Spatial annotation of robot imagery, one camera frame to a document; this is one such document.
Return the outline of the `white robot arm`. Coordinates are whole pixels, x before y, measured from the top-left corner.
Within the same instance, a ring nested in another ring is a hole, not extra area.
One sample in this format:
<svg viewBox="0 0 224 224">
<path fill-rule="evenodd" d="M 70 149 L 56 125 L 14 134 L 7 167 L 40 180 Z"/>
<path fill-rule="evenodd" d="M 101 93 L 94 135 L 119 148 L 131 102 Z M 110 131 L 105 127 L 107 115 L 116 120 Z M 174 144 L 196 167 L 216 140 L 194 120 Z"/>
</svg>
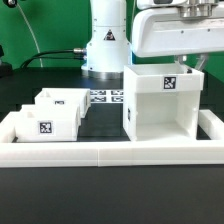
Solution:
<svg viewBox="0 0 224 224">
<path fill-rule="evenodd" d="M 82 73 L 101 80 L 120 79 L 132 59 L 126 37 L 126 0 L 90 0 L 90 5 L 92 37 Z"/>
</svg>

